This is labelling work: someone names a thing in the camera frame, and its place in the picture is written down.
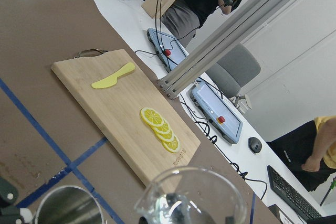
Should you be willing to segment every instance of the yellow lemon slice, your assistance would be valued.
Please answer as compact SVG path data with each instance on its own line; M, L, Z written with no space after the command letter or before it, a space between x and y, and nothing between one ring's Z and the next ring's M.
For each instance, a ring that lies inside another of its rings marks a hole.
M160 127L164 123L158 111L152 108L144 107L140 111L141 119L151 127Z
M169 123L165 119L163 119L163 120L164 120L164 123L163 123L162 126L160 126L160 127L152 127L152 130L154 132L159 133L161 135L168 134L169 131L171 131Z
M159 134L157 132L154 132L154 133L158 139L160 139L161 141L165 141L165 142L171 142L175 138L175 134L173 133L172 130L170 130L167 134Z
M170 142L165 142L165 141L161 141L163 147L171 152L171 153L176 153L180 150L180 141L178 140L178 138L175 136L173 141L170 141Z

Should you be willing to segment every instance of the white desk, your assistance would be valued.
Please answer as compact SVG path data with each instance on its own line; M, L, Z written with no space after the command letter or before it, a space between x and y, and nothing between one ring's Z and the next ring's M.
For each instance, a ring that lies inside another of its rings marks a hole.
M134 50L144 50L154 53L153 46L146 37L148 28L154 28L155 22L142 9L141 4L143 0L94 0L99 11L111 26L120 34L125 42ZM167 28L162 25L162 31L169 33ZM163 64L157 57L138 52L138 56L144 61L157 75L158 78L166 75ZM192 87L190 85L181 95L186 100L187 104L196 112L198 116L203 116L199 110L194 106L189 99L188 90ZM267 182L268 189L263 198L266 206L277 204L279 208L294 222L302 223L297 214L280 199L269 187L267 165L271 165L277 172L284 177L304 198L311 203L316 210L323 216L325 212L319 204L312 198L312 196L303 188L303 186L296 180L294 175L287 169L281 160L273 153L260 135L253 129L253 127L245 120L245 118L234 108L231 102L226 101L227 105L236 112L236 115L243 121L243 129L241 132L238 144L231 145L224 140L220 134L211 126L210 135L218 135L218 147L231 159L239 165L242 172L248 172L247 178L258 179ZM263 148L259 154L252 153L248 148L248 138L255 136L263 143ZM247 184L253 189L258 197L261 197L265 185L260 182L249 182Z

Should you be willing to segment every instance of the wooden cutting board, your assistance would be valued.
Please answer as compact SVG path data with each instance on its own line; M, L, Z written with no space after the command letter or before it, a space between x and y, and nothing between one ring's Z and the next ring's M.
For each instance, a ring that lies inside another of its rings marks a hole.
M159 173L187 165L200 142L177 112L135 64L116 85L93 89L91 84L135 62L125 50L96 57L56 62L51 69L92 118L145 185ZM157 110L181 142L178 153L168 152L140 117L143 107Z

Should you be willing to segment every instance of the computer mouse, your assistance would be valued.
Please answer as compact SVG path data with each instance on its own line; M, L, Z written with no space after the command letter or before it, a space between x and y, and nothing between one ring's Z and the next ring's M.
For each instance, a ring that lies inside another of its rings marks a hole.
M261 141L256 137L250 137L248 139L248 147L253 153L259 153L262 148Z

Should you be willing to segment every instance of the screw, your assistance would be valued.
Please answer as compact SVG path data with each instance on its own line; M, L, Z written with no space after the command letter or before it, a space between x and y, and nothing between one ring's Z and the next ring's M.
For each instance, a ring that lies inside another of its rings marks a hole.
M13 198L14 198L13 194L11 194L11 193L7 194L7 199L12 200Z

